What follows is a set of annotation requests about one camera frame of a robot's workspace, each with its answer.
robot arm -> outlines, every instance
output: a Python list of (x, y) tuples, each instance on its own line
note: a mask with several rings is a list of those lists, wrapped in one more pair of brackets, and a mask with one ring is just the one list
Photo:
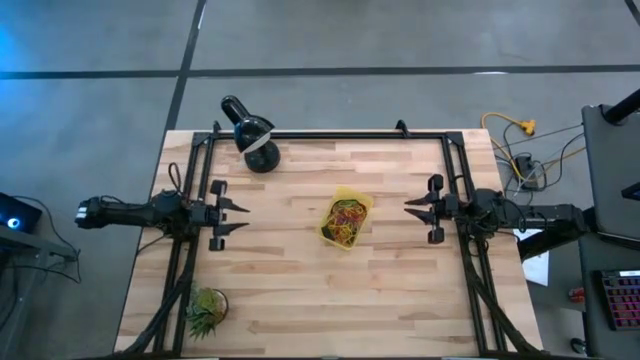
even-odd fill
[(469, 202), (452, 194), (440, 197), (442, 175), (429, 179), (429, 193), (422, 199), (407, 201), (407, 205), (431, 205), (429, 211), (405, 209), (425, 224), (431, 224), (430, 243), (444, 240), (440, 220), (462, 222), (472, 237), (490, 239), (500, 229), (545, 230), (518, 243), (522, 260), (541, 254), (553, 247), (573, 241), (587, 232), (582, 210), (573, 205), (521, 206), (506, 199), (502, 192), (477, 189)]
[(224, 197), (226, 189), (226, 181), (213, 181), (210, 192), (217, 195), (215, 205), (207, 205), (200, 200), (188, 201), (175, 190), (163, 190), (146, 204), (108, 201), (107, 197), (96, 196), (80, 203), (75, 222), (83, 229), (99, 229), (107, 225), (156, 227), (174, 239), (189, 235), (200, 227), (213, 227), (209, 248), (220, 251), (224, 250), (221, 236), (248, 225), (222, 224), (226, 220), (225, 209), (249, 212)]

yellow extension cord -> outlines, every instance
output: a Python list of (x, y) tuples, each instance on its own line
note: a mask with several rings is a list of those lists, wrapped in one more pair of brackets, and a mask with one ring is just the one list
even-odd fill
[[(515, 125), (517, 125), (520, 129), (522, 129), (522, 131), (524, 131), (524, 133), (527, 136), (533, 136), (535, 134), (535, 127), (536, 127), (536, 121), (535, 120), (528, 120), (528, 121), (519, 121), (519, 120), (514, 120), (512, 118), (510, 118), (507, 115), (501, 114), (501, 113), (497, 113), (497, 112), (489, 112), (486, 113), (484, 115), (482, 115), (482, 119), (480, 119), (480, 126), (482, 126), (483, 129), (487, 129), (487, 118), (490, 116), (496, 116), (499, 117), (501, 119), (504, 119), (510, 123), (513, 123)], [(504, 147), (506, 145), (502, 145), (499, 142), (496, 141), (496, 139), (494, 139), (493, 137), (490, 137), (491, 142), (497, 146), (497, 149), (500, 150), (504, 156), (507, 158), (507, 160), (509, 161), (509, 164), (511, 165), (511, 168), (513, 169), (513, 172), (516, 174), (516, 176), (522, 180), (522, 181), (535, 181), (538, 180), (539, 178), (543, 177), (544, 175), (546, 175), (549, 172), (549, 169), (551, 167), (553, 167), (555, 164), (559, 163), (562, 159), (567, 159), (570, 158), (576, 154), (578, 154), (579, 152), (583, 151), (584, 149), (586, 149), (585, 147), (581, 147), (580, 149), (577, 149), (575, 151), (572, 151), (560, 158), (551, 160), (551, 161), (547, 161), (546, 163), (544, 163), (543, 165), (546, 165), (546, 168), (543, 170), (543, 173), (539, 176), (533, 177), (533, 178), (525, 178), (524, 176), (522, 176), (522, 174), (520, 173), (520, 171), (518, 170), (518, 168), (516, 167), (516, 164), (513, 160), (513, 158), (511, 157), (511, 155), (509, 155), (508, 152), (506, 152), (504, 150)]]

food container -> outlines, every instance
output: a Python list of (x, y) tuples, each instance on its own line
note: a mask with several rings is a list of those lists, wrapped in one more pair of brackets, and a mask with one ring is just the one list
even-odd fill
[(331, 245), (349, 251), (356, 246), (372, 207), (371, 196), (340, 186), (329, 203), (317, 233)]

black lamp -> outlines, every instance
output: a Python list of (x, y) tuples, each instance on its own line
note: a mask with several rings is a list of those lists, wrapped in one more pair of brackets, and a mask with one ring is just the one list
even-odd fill
[(280, 151), (269, 140), (275, 126), (263, 117), (249, 114), (235, 96), (225, 96), (220, 106), (234, 125), (233, 137), (247, 167), (253, 172), (266, 173), (278, 166)]

potted plant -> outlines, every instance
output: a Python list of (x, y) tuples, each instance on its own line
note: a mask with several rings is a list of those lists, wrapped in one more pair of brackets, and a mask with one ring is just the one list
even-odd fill
[(227, 297), (220, 290), (211, 288), (191, 289), (187, 321), (191, 324), (190, 336), (203, 339), (211, 331), (215, 335), (216, 326), (224, 320), (229, 310)]

